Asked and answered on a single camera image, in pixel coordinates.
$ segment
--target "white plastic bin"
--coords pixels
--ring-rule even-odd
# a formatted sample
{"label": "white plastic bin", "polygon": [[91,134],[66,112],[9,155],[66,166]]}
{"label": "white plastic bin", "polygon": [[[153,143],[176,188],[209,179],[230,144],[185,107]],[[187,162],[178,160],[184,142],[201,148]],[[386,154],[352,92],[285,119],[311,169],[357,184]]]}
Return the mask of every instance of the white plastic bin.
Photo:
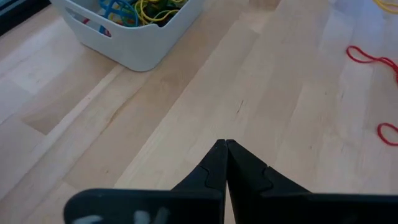
{"label": "white plastic bin", "polygon": [[[124,27],[96,12],[98,0],[51,0],[78,40],[131,70],[143,72],[154,68],[201,13],[204,0],[187,3],[163,27],[149,24]],[[105,27],[111,37],[81,22],[87,18]]]}

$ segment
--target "white storage basket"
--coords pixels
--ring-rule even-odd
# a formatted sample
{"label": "white storage basket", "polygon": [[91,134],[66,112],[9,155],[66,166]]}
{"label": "white storage basket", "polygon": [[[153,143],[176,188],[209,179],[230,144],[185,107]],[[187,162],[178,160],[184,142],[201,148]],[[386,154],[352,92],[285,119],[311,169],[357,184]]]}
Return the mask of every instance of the white storage basket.
{"label": "white storage basket", "polygon": [[[131,70],[143,72],[154,68],[178,41],[200,14],[204,0],[187,3],[163,27],[149,24],[142,27],[124,27],[97,14],[98,0],[51,0],[78,40]],[[111,37],[99,28],[82,23],[87,18],[109,31]]]}

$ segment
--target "red cord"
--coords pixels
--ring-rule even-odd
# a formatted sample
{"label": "red cord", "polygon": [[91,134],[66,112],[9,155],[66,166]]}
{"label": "red cord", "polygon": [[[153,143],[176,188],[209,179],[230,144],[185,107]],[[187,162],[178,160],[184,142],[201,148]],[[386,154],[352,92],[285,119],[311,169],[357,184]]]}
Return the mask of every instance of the red cord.
{"label": "red cord", "polygon": [[[365,56],[366,58],[369,58],[370,60],[360,60],[360,59],[355,58],[353,55],[351,55],[351,52],[349,51],[350,49],[357,50],[361,55]],[[349,58],[351,58],[353,61],[358,62],[358,63],[381,62],[381,63],[384,63],[384,64],[390,66],[396,73],[396,75],[395,75],[396,82],[398,84],[398,66],[391,59],[386,58],[386,57],[379,57],[379,58],[373,57],[372,55],[368,55],[367,53],[363,52],[363,50],[361,50],[359,47],[353,46],[353,45],[347,47],[346,53]],[[398,146],[398,142],[390,142],[384,137],[383,133],[381,132],[381,128],[383,126],[387,126],[388,128],[393,129],[397,133],[398,133],[398,128],[390,123],[381,123],[377,126],[377,135],[384,143],[386,143],[389,146]]]}

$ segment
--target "wooden table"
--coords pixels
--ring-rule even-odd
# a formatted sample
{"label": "wooden table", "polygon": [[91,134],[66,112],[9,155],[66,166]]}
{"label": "wooden table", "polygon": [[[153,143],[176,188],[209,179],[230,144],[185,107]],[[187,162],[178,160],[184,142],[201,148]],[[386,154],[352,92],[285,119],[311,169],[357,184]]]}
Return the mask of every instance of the wooden table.
{"label": "wooden table", "polygon": [[87,188],[170,189],[220,138],[314,192],[398,193],[375,132],[398,124],[394,74],[345,55],[398,57],[397,25],[372,1],[206,0],[138,73],[48,7],[0,38],[1,223],[61,223]]}

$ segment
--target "light wood surface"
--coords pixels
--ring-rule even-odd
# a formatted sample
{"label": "light wood surface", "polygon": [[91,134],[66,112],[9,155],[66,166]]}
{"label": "light wood surface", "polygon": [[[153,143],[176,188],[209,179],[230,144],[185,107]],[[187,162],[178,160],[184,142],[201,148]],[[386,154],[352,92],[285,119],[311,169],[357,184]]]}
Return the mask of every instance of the light wood surface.
{"label": "light wood surface", "polygon": [[397,61],[398,17],[363,0],[206,0],[138,73],[44,9],[0,37],[0,222],[62,223],[87,188],[170,189],[220,138],[314,192],[398,193],[398,149],[375,132],[398,124],[394,74],[352,62],[351,44]]}

